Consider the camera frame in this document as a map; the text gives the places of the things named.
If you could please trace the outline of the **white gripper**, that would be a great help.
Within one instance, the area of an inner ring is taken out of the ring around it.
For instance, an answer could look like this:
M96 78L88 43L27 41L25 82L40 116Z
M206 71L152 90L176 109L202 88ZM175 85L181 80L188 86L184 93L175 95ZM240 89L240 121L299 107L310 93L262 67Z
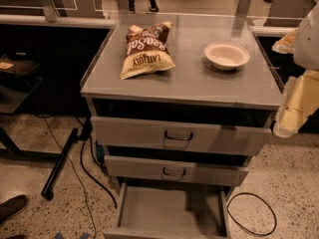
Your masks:
M294 62L307 69L302 76L288 79L283 103L275 118L274 134L291 137L319 109L319 4L302 20L297 30L276 41L272 50L279 54L294 53Z

